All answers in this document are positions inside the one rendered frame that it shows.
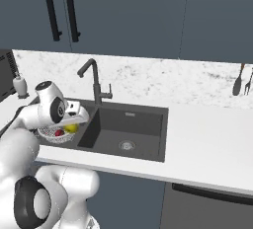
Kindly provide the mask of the dark blue lower cupboard door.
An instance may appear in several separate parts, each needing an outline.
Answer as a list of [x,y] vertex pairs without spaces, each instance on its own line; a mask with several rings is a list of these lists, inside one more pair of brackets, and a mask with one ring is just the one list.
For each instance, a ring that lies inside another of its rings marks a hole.
[[98,173],[98,192],[87,200],[101,229],[159,229],[165,183]]

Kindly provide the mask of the grey dishwasher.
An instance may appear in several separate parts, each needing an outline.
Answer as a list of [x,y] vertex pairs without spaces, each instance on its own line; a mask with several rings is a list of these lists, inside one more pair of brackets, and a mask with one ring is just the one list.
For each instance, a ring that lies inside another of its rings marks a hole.
[[[253,229],[252,205],[174,191],[172,184],[165,185],[160,229]],[[253,198],[249,194],[197,189]]]

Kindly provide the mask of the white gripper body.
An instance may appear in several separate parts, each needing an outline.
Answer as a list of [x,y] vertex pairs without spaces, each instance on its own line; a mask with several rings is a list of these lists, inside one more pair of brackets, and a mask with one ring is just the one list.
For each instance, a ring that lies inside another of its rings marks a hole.
[[83,123],[89,120],[89,114],[85,109],[80,109],[78,113],[76,112],[67,112],[64,114],[64,117],[57,126],[64,126],[68,124],[75,124],[75,123]]

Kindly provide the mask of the dark blue cupboard door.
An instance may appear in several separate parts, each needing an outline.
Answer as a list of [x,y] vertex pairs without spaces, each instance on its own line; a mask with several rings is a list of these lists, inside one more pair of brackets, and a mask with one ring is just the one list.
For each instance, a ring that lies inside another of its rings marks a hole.
[[45,0],[0,0],[0,48],[70,52],[63,0],[53,0],[60,41],[54,41]]
[[253,64],[253,0],[187,0],[180,57]]
[[87,200],[101,229],[159,229],[165,183],[98,173],[98,192]]
[[176,59],[186,0],[74,0],[74,52]]

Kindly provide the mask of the dark grey sink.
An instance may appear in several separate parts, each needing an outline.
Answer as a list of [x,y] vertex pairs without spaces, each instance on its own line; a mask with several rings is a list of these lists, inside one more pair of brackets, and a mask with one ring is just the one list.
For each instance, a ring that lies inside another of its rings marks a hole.
[[102,153],[156,162],[165,160],[168,109],[93,101],[77,102],[88,112],[89,120],[78,132],[60,144],[33,134],[41,145]]

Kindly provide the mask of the yellow mango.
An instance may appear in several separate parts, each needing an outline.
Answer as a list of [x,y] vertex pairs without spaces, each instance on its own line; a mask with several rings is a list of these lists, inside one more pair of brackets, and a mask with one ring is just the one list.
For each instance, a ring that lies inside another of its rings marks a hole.
[[63,129],[66,131],[66,132],[69,132],[69,133],[75,133],[78,131],[79,129],[79,125],[78,124],[67,124],[63,127]]

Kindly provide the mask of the dark grey sink faucet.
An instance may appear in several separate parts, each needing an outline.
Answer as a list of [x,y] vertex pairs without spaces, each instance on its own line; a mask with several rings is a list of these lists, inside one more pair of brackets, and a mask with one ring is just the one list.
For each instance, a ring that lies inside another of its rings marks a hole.
[[101,85],[99,83],[99,74],[98,74],[98,66],[97,62],[94,58],[90,58],[78,71],[77,75],[80,78],[84,77],[84,73],[89,69],[92,68],[93,70],[93,92],[94,92],[94,101],[96,105],[101,105],[103,99],[111,99],[113,97],[113,93],[103,93],[101,91]]

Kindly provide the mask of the white colander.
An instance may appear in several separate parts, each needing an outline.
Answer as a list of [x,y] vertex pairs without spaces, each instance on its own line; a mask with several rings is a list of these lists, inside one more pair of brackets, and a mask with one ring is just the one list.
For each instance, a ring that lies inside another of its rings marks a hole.
[[[58,130],[62,129],[64,134],[61,136],[55,136],[54,133]],[[77,133],[69,133],[63,129],[63,126],[56,126],[56,127],[41,127],[38,129],[38,133],[41,137],[47,140],[49,143],[65,143],[67,141],[71,141],[75,134]]]

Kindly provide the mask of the dark hanging fork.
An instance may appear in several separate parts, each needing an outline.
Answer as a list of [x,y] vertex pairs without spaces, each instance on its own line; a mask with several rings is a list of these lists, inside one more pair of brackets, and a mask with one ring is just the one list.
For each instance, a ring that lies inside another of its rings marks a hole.
[[249,94],[249,91],[250,91],[250,88],[251,88],[251,80],[252,80],[252,78],[253,78],[253,68],[252,68],[250,79],[245,84],[245,87],[244,87],[244,95],[246,95],[246,96]]

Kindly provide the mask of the white soap dispenser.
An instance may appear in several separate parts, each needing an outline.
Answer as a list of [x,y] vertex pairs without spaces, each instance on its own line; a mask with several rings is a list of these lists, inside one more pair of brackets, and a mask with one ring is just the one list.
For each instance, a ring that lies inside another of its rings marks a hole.
[[28,86],[24,77],[20,75],[13,79],[13,86],[18,93],[20,99],[26,98],[28,96]]

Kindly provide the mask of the black appliance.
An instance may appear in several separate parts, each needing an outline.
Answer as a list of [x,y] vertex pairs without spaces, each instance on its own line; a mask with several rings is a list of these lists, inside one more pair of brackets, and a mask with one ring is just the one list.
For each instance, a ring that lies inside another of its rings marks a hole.
[[18,71],[17,63],[11,49],[0,49],[0,103],[15,94],[13,80]]

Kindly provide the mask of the dark hanging spatula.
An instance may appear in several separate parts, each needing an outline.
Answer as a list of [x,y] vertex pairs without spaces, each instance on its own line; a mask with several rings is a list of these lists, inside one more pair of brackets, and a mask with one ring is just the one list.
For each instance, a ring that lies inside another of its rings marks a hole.
[[234,85],[233,85],[233,89],[232,89],[232,95],[233,96],[238,96],[240,93],[240,89],[241,89],[241,75],[244,69],[245,63],[241,63],[240,65],[240,72],[238,77],[236,78]]

